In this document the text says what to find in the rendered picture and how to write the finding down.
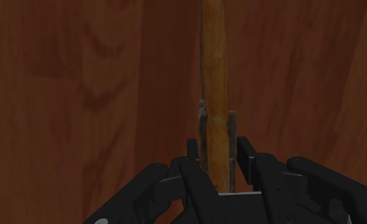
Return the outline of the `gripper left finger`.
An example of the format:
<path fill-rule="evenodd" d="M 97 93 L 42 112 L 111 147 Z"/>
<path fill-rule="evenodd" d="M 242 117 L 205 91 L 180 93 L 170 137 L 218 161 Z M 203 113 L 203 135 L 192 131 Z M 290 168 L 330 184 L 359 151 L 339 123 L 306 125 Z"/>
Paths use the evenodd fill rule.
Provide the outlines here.
<path fill-rule="evenodd" d="M 170 166 L 148 165 L 83 224 L 154 224 L 176 200 L 184 210 L 171 224 L 221 224 L 219 195 L 207 175 L 206 121 L 200 101 L 199 138 L 187 140 L 187 155 Z"/>

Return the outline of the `long wooden stick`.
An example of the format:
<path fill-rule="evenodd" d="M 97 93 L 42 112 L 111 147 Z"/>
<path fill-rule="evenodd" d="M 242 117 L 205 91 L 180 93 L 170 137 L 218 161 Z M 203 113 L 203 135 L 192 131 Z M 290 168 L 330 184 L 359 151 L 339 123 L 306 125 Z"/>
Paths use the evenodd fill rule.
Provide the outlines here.
<path fill-rule="evenodd" d="M 208 175 L 219 193 L 229 192 L 227 43 L 223 0 L 201 0 L 202 90 L 207 114 Z"/>

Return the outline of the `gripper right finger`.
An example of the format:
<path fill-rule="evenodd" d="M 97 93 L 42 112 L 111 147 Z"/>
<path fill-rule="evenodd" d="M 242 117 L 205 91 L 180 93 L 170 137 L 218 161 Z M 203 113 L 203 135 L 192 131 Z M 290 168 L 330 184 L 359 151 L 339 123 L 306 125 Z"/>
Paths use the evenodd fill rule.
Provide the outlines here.
<path fill-rule="evenodd" d="M 253 190 L 227 198 L 229 224 L 367 224 L 367 186 L 305 157 L 278 161 L 236 136 L 227 123 L 231 159 Z"/>

